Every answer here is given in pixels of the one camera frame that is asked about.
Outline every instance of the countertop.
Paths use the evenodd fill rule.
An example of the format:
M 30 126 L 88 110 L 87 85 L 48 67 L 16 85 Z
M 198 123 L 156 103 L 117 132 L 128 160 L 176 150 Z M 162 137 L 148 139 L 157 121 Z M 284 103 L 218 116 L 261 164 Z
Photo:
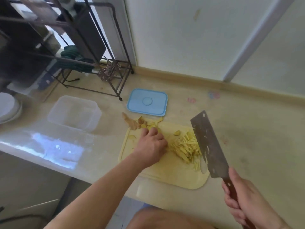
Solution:
M 74 79 L 79 73 L 73 73 Z M 96 76 L 75 82 L 110 92 Z M 128 129 L 121 117 L 128 112 L 128 96 L 134 88 L 168 94 L 164 121 L 191 126 L 190 119 L 206 110 L 230 165 L 250 179 L 293 227 L 305 224 L 305 107 L 283 102 L 211 90 L 174 81 L 130 75 L 118 98 L 58 85 L 44 103 L 17 96 L 24 103 L 21 117 L 0 125 L 0 150 L 71 177 L 93 183 L 118 163 Z M 97 102 L 102 116 L 91 134 L 54 125 L 47 115 L 63 95 Z M 198 216 L 219 228 L 240 228 L 223 201 L 220 179 L 209 177 L 197 190 L 187 190 L 137 177 L 126 196 L 154 206 Z

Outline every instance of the white wall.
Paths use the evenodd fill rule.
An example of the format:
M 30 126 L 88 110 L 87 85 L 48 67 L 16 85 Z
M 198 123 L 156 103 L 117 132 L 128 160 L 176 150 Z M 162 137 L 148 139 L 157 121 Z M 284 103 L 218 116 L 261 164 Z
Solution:
M 305 0 L 295 0 L 232 82 L 305 95 Z
M 125 0 L 138 66 L 221 80 L 276 1 Z

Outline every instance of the clear plastic container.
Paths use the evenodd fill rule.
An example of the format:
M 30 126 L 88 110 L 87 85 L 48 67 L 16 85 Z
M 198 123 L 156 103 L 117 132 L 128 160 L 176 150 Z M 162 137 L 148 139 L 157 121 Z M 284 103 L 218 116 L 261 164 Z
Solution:
M 57 125 L 92 132 L 101 118 L 102 112 L 92 100 L 73 96 L 62 96 L 48 115 L 48 121 Z

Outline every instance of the cutting board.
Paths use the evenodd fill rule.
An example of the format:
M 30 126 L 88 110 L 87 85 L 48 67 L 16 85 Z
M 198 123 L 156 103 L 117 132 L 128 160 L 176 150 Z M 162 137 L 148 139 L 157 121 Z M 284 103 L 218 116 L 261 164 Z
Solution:
M 143 118 L 147 122 L 155 121 L 147 118 Z M 182 125 L 176 125 L 169 122 L 158 123 L 158 128 L 161 129 L 165 139 L 170 141 L 175 136 L 173 133 L 177 130 L 181 131 L 181 136 L 185 135 L 188 131 L 193 131 L 191 127 Z M 124 160 L 129 154 L 131 154 L 138 143 L 142 129 L 127 130 L 123 146 L 119 155 L 119 162 Z M 129 135 L 134 135 L 136 139 L 128 138 Z M 156 181 L 165 182 L 168 184 L 176 185 L 186 189 L 198 189 L 202 187 L 207 181 L 210 173 L 206 170 L 202 173 L 201 170 L 195 170 L 193 164 L 184 163 L 175 153 L 168 151 L 161 160 L 144 169 L 140 176 L 151 178 Z

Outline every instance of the metal shelf rack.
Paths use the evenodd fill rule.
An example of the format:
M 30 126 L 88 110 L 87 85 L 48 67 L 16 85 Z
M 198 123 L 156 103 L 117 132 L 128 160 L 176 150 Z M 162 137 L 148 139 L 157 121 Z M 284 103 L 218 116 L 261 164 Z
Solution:
M 18 1 L 18 0 L 8 0 L 8 1 L 10 3 L 23 4 L 21 1 Z M 27 52 L 27 53 L 33 54 L 33 55 L 37 55 L 37 56 L 49 57 L 49 58 L 52 58 L 52 59 L 66 61 L 66 62 L 73 62 L 73 63 L 90 65 L 90 66 L 95 65 L 95 67 L 98 68 L 98 70 L 99 70 L 99 74 L 102 75 L 103 77 L 105 77 L 105 80 L 109 83 L 109 85 L 113 89 L 114 94 L 105 93 L 105 92 L 99 92 L 99 91 L 95 91 L 95 90 L 92 90 L 92 89 L 81 88 L 81 87 L 76 87 L 76 86 L 73 86 L 73 85 L 65 84 L 65 82 L 66 82 L 67 78 L 69 77 L 69 75 L 70 75 L 72 70 L 70 70 L 68 72 L 66 77 L 64 77 L 63 81 L 60 81 L 58 79 L 58 77 L 56 77 L 56 80 L 59 81 L 62 85 L 64 85 L 66 88 L 72 87 L 72 88 L 78 88 L 78 89 L 87 90 L 87 91 L 91 91 L 91 92 L 97 92 L 97 93 L 101 93 L 101 94 L 106 94 L 106 95 L 110 95 L 110 96 L 116 96 L 116 97 L 119 98 L 120 101 L 122 101 L 123 99 L 121 98 L 120 94 L 121 94 L 121 92 L 123 90 L 123 87 L 124 87 L 124 85 L 125 85 L 125 83 L 127 81 L 127 78 L 129 76 L 129 74 L 130 73 L 133 74 L 134 70 L 132 68 L 132 64 L 130 62 L 129 55 L 128 55 L 128 52 L 127 52 L 127 49 L 126 49 L 126 46 L 125 46 L 125 43 L 124 43 L 124 39 L 123 39 L 121 30 L 120 30 L 120 26 L 119 26 L 117 18 L 116 18 L 116 11 L 115 11 L 114 6 L 111 3 L 107 3 L 107 2 L 88 2 L 88 0 L 84 0 L 85 6 L 86 6 L 86 8 L 88 8 L 88 10 L 90 12 L 90 15 L 91 15 L 91 17 L 92 17 L 96 27 L 97 27 L 97 30 L 98 30 L 98 32 L 99 32 L 99 34 L 100 34 L 100 36 L 101 36 L 101 38 L 102 38 L 102 40 L 103 40 L 107 50 L 109 51 L 110 56 L 111 56 L 111 59 L 110 58 L 106 58 L 106 59 L 109 60 L 109 61 L 112 61 L 112 62 L 120 63 L 121 68 L 123 69 L 123 70 L 118 71 L 119 76 L 113 75 L 116 72 L 114 69 L 112 69 L 112 71 L 111 71 L 111 73 L 109 75 L 106 75 L 103 72 L 103 70 L 102 70 L 103 64 L 100 62 L 101 58 L 97 58 L 94 55 L 94 53 L 93 53 L 92 49 L 90 48 L 89 44 L 87 43 L 86 39 L 83 37 L 81 32 L 77 29 L 77 27 L 75 26 L 75 23 L 69 18 L 69 16 L 67 15 L 65 9 L 62 7 L 60 2 L 58 0 L 53 0 L 54 3 L 51 3 L 49 0 L 45 0 L 45 1 L 51 7 L 59 8 L 59 10 L 61 11 L 61 13 L 62 13 L 62 15 L 63 15 L 63 17 L 64 17 L 66 22 L 56 21 L 54 23 L 54 22 L 46 22 L 46 21 L 42 21 L 42 20 L 28 20 L 28 19 L 11 18 L 11 17 L 4 17 L 4 16 L 0 16 L 0 21 L 10 21 L 10 22 L 19 22 L 19 23 L 29 23 L 29 24 L 35 24 L 35 25 L 59 26 L 59 27 L 67 27 L 67 26 L 68 27 L 73 27 L 74 30 L 77 32 L 78 36 L 82 39 L 83 43 L 86 45 L 86 47 L 89 50 L 89 52 L 92 55 L 92 57 L 94 58 L 94 63 L 87 63 L 87 62 L 83 62 L 83 61 L 76 61 L 76 60 L 73 60 L 73 59 L 57 57 L 54 54 L 52 54 L 51 52 L 50 52 L 50 55 L 38 54 L 38 53 L 35 53 L 35 52 Z M 107 41 L 106 41 L 102 31 L 101 31 L 101 28 L 98 25 L 96 17 L 94 16 L 94 13 L 93 13 L 93 11 L 91 9 L 91 6 L 108 7 L 108 8 L 112 9 L 113 19 L 114 19 L 117 31 L 118 31 L 119 36 L 120 36 L 120 39 L 121 39 L 121 42 L 122 42 L 122 45 L 123 45 L 123 48 L 124 48 L 124 52 L 125 52 L 126 57 L 127 57 L 127 61 L 116 60 L 114 58 L 114 56 L 113 56 L 113 54 L 112 54 L 112 52 L 111 52 L 111 50 L 109 48 L 109 45 L 108 45 L 108 43 L 107 43 Z M 114 87 L 112 82 L 111 82 L 111 80 L 109 80 L 110 77 L 113 78 L 113 79 L 119 79 L 120 80 L 118 82 L 118 84 L 116 85 L 116 87 Z

